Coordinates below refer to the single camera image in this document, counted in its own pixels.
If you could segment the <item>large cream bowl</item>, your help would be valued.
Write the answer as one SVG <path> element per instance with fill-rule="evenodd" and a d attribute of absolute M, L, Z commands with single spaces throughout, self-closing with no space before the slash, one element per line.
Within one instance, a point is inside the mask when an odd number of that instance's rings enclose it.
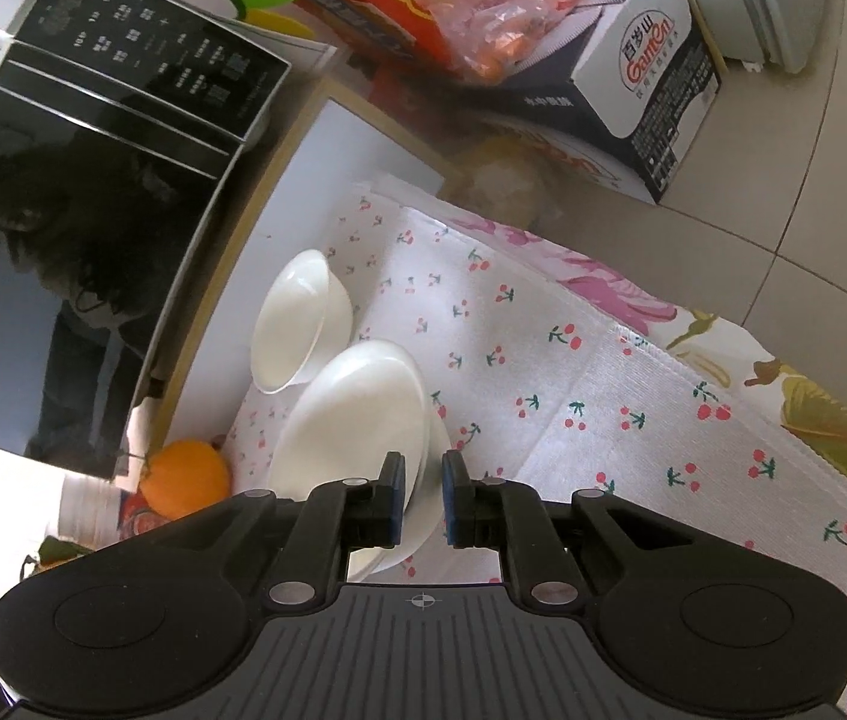
<path fill-rule="evenodd" d="M 425 382 L 409 351 L 384 340 L 342 351 L 309 383 L 283 426 L 267 488 L 306 499 L 327 481 L 375 479 L 387 452 L 405 458 L 403 512 L 428 455 Z M 381 548 L 352 554 L 348 577 L 364 580 Z"/>

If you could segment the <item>small cream bowl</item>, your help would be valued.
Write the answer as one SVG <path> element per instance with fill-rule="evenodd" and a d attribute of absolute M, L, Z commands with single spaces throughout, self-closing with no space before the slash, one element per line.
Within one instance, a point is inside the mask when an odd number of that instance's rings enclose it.
<path fill-rule="evenodd" d="M 268 289 L 251 338 L 252 382 L 267 395 L 311 382 L 347 348 L 353 305 L 316 249 L 285 265 Z"/>

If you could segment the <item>white ceramic bowl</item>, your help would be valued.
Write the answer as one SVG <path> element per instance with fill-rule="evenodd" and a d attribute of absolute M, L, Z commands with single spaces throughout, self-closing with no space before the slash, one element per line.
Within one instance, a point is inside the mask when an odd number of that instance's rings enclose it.
<path fill-rule="evenodd" d="M 428 455 L 420 466 L 409 504 L 403 512 L 400 543 L 392 550 L 382 550 L 371 562 L 366 577 L 387 571 L 412 557 L 443 522 L 443 489 L 441 489 L 441 460 L 451 449 L 448 431 L 443 419 L 436 413 L 430 418 L 430 444 Z"/>

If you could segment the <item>cherry print tablecloth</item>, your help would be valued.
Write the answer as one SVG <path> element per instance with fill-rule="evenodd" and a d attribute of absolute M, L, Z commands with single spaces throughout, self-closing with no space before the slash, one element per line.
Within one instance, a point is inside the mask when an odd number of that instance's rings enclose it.
<path fill-rule="evenodd" d="M 394 179 L 352 185 L 318 247 L 357 340 L 414 356 L 474 475 L 578 488 L 815 572 L 847 594 L 847 477 L 745 401 Z M 847 713 L 847 686 L 842 695 Z"/>

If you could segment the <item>large orange on table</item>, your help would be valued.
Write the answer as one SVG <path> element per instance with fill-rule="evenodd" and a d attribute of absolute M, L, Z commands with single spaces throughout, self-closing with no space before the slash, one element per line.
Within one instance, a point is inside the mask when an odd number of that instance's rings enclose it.
<path fill-rule="evenodd" d="M 146 504 L 169 520 L 179 520 L 231 496 L 228 461 L 211 444 L 178 440 L 149 457 L 138 491 Z"/>

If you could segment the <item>floral pink cloth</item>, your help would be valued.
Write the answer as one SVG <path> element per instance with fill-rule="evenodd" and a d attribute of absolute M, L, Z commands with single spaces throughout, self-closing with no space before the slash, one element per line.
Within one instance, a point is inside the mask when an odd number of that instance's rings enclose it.
<path fill-rule="evenodd" d="M 453 208 L 449 224 L 513 255 L 632 332 L 668 351 L 703 379 L 780 424 L 847 477 L 847 406 L 775 358 L 741 325 L 647 293 L 589 255 L 519 227 Z"/>

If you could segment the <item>white wooden-edged board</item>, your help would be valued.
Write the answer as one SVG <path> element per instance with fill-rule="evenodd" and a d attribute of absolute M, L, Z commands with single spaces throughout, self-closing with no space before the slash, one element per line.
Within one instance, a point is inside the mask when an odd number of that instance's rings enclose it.
<path fill-rule="evenodd" d="M 249 341 L 270 284 L 318 247 L 353 184 L 387 172 L 436 193 L 457 177 L 436 149 L 330 78 L 283 94 L 268 135 L 272 148 L 244 158 L 246 175 L 167 321 L 153 367 L 163 396 L 138 421 L 148 452 L 226 433 L 249 387 Z"/>

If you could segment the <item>dark printed carton box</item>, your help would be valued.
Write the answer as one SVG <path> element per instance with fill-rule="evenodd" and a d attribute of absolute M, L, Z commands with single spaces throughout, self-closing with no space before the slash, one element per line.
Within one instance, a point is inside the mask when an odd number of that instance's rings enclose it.
<path fill-rule="evenodd" d="M 656 205 L 718 89 L 692 0 L 586 0 L 498 85 L 417 83 L 380 70 L 370 99 L 433 142 L 489 128 Z"/>

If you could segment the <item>black microwave oven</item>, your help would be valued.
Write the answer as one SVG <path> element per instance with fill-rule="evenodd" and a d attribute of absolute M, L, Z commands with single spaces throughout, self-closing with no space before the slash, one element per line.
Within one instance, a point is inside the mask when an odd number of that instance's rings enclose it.
<path fill-rule="evenodd" d="M 188 262 L 285 59 L 181 0 L 0 32 L 0 450 L 109 478 Z"/>

